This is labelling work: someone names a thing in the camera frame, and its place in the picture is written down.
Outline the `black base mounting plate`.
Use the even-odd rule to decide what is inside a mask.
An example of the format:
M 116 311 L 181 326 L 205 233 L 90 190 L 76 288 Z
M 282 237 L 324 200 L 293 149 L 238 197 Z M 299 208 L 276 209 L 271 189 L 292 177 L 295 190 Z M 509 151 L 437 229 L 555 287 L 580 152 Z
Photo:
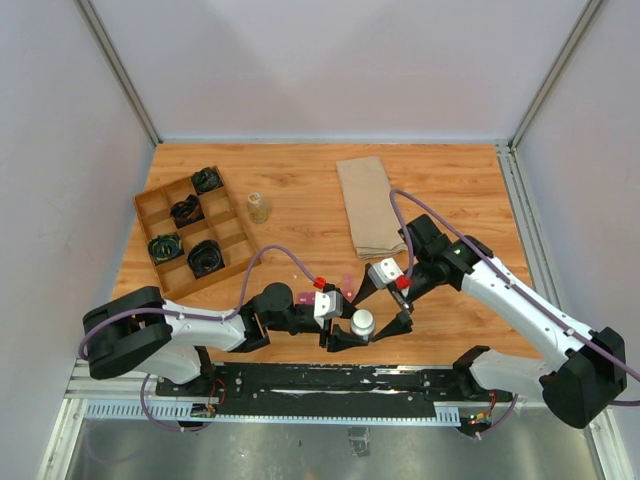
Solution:
M 295 400 L 313 408 L 381 411 L 391 404 L 411 402 L 492 401 L 487 390 L 472 387 L 463 375 L 450 367 L 411 365 L 223 363 L 213 367 L 213 375 L 185 385 L 168 379 L 158 382 L 160 397 L 224 397 L 224 404 L 247 405 L 254 399 L 269 406 L 291 406 Z

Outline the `clear bottle yellow capsules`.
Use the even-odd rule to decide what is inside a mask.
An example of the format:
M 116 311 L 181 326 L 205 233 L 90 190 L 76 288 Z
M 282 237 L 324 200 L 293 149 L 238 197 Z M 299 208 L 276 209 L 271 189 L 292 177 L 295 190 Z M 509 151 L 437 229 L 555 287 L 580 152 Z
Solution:
M 269 219 L 269 203 L 259 192 L 252 192 L 248 195 L 247 210 L 251 221 L 255 224 L 263 224 Z

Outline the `pink weekly pill organizer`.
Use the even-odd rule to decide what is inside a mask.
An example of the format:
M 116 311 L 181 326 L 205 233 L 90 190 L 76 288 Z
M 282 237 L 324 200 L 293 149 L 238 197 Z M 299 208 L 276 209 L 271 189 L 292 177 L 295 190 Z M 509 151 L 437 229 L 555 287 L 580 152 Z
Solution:
M 343 296 L 349 302 L 352 302 L 355 297 L 355 279 L 352 274 L 344 274 L 342 280 L 339 282 L 338 287 L 342 291 Z M 315 303 L 314 292 L 299 292 L 294 297 L 296 304 L 313 305 Z

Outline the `wooden compartment tray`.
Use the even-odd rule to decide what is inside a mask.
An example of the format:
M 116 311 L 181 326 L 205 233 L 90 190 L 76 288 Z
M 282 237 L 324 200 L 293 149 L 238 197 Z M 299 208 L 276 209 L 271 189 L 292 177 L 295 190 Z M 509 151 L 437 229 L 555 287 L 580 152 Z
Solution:
M 179 300 L 246 271 L 258 248 L 219 168 L 133 198 L 162 295 Z

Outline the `right aluminium frame post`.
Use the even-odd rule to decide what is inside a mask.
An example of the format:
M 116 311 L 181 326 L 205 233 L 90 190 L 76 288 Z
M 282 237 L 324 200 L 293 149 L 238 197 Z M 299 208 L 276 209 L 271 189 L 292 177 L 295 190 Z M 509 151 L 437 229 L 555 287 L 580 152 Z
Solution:
M 509 140 L 508 145 L 512 151 L 516 151 L 526 138 L 534 121 L 544 109 L 571 60 L 607 4 L 606 0 L 589 0 L 585 3 Z

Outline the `left aluminium frame post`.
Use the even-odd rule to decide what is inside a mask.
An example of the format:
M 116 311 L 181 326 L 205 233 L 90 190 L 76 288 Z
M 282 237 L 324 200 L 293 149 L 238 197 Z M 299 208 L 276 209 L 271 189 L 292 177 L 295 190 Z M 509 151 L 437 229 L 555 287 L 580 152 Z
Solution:
M 117 52 L 94 2 L 90 0 L 74 0 L 73 3 L 84 20 L 139 125 L 150 143 L 157 147 L 162 143 L 162 139 Z

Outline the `aluminium frame post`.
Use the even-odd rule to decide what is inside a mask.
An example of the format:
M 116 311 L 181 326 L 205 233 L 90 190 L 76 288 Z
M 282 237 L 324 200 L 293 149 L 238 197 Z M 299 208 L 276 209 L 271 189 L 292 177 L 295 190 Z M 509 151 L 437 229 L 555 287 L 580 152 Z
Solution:
M 90 0 L 74 0 L 73 3 L 84 20 L 139 125 L 150 143 L 157 147 L 162 143 L 162 139 L 117 52 L 94 2 Z
M 526 138 L 534 121 L 544 109 L 571 60 L 607 4 L 606 0 L 589 0 L 585 3 L 509 140 L 508 145 L 512 151 L 516 151 Z

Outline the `white capped pill bottle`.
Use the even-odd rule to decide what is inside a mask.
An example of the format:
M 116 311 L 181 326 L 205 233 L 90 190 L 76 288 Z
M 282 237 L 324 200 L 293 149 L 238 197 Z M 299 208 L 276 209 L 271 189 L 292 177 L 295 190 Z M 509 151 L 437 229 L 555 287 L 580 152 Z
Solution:
M 375 331 L 375 318 L 365 309 L 358 309 L 350 319 L 350 331 L 361 338 L 370 338 Z

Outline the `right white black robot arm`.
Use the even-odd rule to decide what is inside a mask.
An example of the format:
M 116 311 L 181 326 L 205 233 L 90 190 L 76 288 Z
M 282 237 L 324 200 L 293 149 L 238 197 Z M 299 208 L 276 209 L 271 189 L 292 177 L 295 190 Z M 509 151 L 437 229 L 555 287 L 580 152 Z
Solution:
M 400 313 L 376 339 L 412 329 L 415 300 L 448 285 L 486 305 L 539 352 L 540 360 L 475 346 L 453 364 L 453 387 L 466 400 L 499 390 L 543 401 L 565 424 L 586 427 L 627 387 L 623 338 L 600 331 L 550 304 L 515 277 L 490 249 L 472 236 L 452 241 L 423 214 L 401 232 L 415 265 L 401 270 L 388 258 L 367 265 L 354 303 L 386 289 Z

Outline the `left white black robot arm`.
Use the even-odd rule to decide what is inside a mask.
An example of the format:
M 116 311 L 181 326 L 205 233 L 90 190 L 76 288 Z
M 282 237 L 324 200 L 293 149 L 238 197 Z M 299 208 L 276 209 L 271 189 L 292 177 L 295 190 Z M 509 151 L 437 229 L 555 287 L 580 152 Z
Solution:
M 329 352 L 367 345 L 375 320 L 338 290 L 297 304 L 292 290 L 272 283 L 239 310 L 212 311 L 164 299 L 143 287 L 88 312 L 79 355 L 96 380 L 131 371 L 163 377 L 190 394 L 207 393 L 214 371 L 207 351 L 247 353 L 267 346 L 269 332 L 316 334 Z

